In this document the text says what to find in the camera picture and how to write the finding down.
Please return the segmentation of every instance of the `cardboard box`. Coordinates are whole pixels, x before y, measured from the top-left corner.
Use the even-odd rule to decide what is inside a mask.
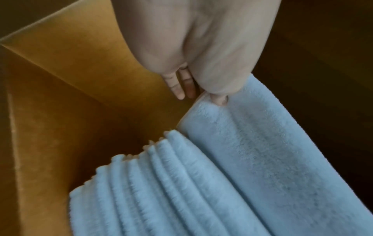
[[[70,2],[42,3],[22,24]],[[373,14],[362,6],[284,0],[254,74],[372,206]],[[192,101],[136,62],[110,0],[77,1],[0,44],[0,235],[69,236],[69,191],[174,128]]]

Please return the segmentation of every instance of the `folded towel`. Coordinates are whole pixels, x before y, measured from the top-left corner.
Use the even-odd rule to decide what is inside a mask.
[[[218,168],[170,131],[138,158],[101,166],[70,193],[75,236],[270,236]]]
[[[373,235],[373,216],[256,78],[218,107],[205,94],[178,129],[276,236]]]

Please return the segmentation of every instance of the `stack of towels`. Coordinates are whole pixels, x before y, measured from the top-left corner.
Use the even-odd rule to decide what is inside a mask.
[[[70,193],[74,236],[371,236],[373,216],[251,76],[202,95],[165,139],[118,155]]]

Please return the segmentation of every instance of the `hand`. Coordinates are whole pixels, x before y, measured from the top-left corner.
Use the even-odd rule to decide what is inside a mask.
[[[263,48],[280,0],[112,0],[136,59],[178,99],[197,84],[218,105],[240,90]],[[183,91],[176,74],[184,84]]]

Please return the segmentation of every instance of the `fluffy towel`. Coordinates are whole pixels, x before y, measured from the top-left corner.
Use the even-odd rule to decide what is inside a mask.
[[[217,167],[177,131],[101,166],[70,193],[74,236],[269,236]]]
[[[178,129],[276,236],[373,235],[373,216],[276,97],[250,76],[217,107],[203,95]]]

